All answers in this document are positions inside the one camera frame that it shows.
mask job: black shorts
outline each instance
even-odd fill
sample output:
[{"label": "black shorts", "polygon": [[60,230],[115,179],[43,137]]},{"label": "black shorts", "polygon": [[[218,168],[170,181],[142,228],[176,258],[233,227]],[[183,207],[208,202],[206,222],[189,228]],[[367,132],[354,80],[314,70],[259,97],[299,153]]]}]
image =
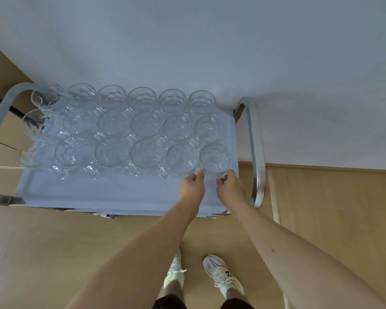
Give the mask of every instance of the black shorts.
[{"label": "black shorts", "polygon": [[[170,294],[159,298],[153,305],[153,309],[187,309],[184,303],[176,295]],[[220,309],[254,309],[247,302],[241,299],[227,299]]]}]

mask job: white sneaker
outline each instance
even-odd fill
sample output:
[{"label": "white sneaker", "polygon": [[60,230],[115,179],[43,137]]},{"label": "white sneaker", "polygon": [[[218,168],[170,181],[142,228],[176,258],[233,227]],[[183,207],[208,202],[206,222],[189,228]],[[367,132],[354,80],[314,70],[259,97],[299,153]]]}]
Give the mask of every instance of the white sneaker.
[{"label": "white sneaker", "polygon": [[220,288],[220,291],[225,298],[227,298],[226,293],[230,288],[234,288],[244,295],[242,284],[235,276],[230,274],[226,263],[220,257],[214,254],[208,254],[203,259],[203,268],[207,275],[214,280],[214,286]]},{"label": "white sneaker", "polygon": [[173,280],[178,280],[180,282],[181,288],[183,288],[184,284],[184,272],[187,270],[183,270],[181,267],[181,251],[177,252],[175,258],[173,259],[172,265],[170,266],[169,271],[167,272],[164,288]]}]

